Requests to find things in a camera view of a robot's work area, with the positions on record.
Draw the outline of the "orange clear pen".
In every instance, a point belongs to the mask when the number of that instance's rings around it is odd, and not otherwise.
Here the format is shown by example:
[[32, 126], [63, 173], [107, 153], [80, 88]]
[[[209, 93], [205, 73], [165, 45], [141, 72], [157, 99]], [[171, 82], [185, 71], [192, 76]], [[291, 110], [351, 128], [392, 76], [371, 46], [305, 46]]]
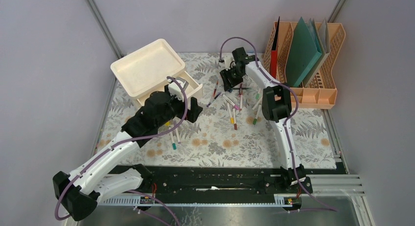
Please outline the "orange clear pen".
[[214, 90], [213, 90], [212, 97], [211, 97], [210, 101], [212, 101], [214, 99], [215, 95], [216, 95], [218, 84], [219, 84], [219, 80], [216, 81], [216, 84], [215, 84], [215, 87], [214, 87]]

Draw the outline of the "purple clear pen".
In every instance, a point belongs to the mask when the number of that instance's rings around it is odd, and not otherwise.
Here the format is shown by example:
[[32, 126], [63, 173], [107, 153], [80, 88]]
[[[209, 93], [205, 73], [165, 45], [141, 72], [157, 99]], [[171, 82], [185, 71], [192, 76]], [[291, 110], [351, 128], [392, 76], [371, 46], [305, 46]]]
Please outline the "purple clear pen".
[[211, 100], [210, 102], [207, 104], [207, 108], [221, 95], [222, 93], [219, 92], [217, 93]]

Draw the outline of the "pink clear pen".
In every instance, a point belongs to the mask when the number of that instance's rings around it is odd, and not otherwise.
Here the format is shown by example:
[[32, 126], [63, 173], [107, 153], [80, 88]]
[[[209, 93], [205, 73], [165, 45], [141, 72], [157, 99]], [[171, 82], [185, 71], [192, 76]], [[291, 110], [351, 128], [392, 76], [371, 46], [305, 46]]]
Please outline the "pink clear pen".
[[241, 83], [240, 86], [239, 86], [239, 96], [242, 95], [242, 86], [243, 86], [243, 84]]

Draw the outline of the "red file folder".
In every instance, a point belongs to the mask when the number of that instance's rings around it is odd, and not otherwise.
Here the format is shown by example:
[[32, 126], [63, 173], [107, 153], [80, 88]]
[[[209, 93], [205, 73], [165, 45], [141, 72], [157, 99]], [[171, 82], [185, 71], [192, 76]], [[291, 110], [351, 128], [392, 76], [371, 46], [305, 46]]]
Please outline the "red file folder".
[[278, 18], [277, 22], [275, 23], [275, 34], [273, 37], [273, 43], [271, 47], [271, 61], [270, 61], [270, 75], [273, 78], [277, 77], [277, 44], [278, 44], [278, 32], [279, 32], [279, 21], [280, 17]]

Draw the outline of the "cream drawer unit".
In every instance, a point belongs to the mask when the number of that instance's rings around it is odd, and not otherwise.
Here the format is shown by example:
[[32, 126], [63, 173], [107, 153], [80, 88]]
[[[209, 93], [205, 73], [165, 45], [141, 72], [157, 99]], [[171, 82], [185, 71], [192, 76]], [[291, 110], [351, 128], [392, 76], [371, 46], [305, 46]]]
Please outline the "cream drawer unit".
[[113, 62], [110, 69], [137, 109], [151, 93], [164, 90], [167, 76], [188, 82], [185, 89], [188, 98], [200, 101], [203, 97], [203, 85], [189, 75], [185, 62], [165, 39], [155, 40]]

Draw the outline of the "teal file folder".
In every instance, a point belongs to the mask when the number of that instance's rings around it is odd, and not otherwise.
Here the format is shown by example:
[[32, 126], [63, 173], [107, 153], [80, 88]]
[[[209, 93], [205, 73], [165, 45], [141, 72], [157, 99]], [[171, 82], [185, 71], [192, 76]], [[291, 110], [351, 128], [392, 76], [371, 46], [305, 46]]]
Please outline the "teal file folder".
[[308, 22], [300, 18], [293, 31], [293, 38], [285, 69], [287, 84], [298, 88], [312, 68], [317, 56], [316, 45], [307, 27]]

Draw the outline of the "beige file folder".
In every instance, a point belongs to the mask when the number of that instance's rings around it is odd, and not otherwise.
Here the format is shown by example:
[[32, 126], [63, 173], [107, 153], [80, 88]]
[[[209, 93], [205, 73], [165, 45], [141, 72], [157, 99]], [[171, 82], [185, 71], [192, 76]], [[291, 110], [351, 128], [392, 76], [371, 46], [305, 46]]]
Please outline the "beige file folder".
[[315, 77], [315, 75], [320, 70], [323, 63], [329, 56], [331, 52], [331, 47], [329, 40], [328, 24], [326, 19], [323, 20], [319, 27], [317, 27], [314, 19], [309, 19], [306, 25], [315, 42], [318, 56], [314, 57], [315, 60], [312, 60], [313, 66], [302, 81], [305, 87], [309, 87], [311, 85], [311, 82], [313, 81], [313, 78]]

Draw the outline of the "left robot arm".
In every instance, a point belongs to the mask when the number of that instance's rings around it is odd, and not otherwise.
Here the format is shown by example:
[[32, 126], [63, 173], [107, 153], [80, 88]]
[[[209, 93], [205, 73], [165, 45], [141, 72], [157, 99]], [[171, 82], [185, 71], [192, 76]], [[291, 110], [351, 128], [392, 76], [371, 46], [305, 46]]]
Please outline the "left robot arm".
[[89, 216], [99, 203], [128, 190], [146, 192], [151, 188], [149, 176], [137, 168], [117, 174], [109, 179], [104, 177], [120, 161], [150, 139], [160, 136], [159, 128], [179, 118], [194, 123], [203, 108], [195, 97], [181, 100], [181, 93], [156, 91], [145, 100], [144, 106], [129, 118], [120, 132], [101, 151], [70, 173], [59, 171], [53, 178], [55, 197], [58, 200], [55, 218], [69, 217], [80, 221]]

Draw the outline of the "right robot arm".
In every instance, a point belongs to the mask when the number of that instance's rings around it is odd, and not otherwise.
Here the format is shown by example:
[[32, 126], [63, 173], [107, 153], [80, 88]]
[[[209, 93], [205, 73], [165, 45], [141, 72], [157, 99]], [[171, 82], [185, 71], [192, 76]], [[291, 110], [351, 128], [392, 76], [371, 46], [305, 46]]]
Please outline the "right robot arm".
[[232, 57], [220, 57], [219, 66], [225, 90], [241, 84], [244, 76], [251, 78], [262, 90], [261, 112], [272, 126], [282, 154], [281, 188], [288, 193], [300, 188], [304, 193], [311, 194], [312, 189], [307, 186], [309, 178], [297, 154], [291, 129], [291, 97], [295, 93], [273, 78], [258, 58], [248, 55], [242, 47], [235, 49]]

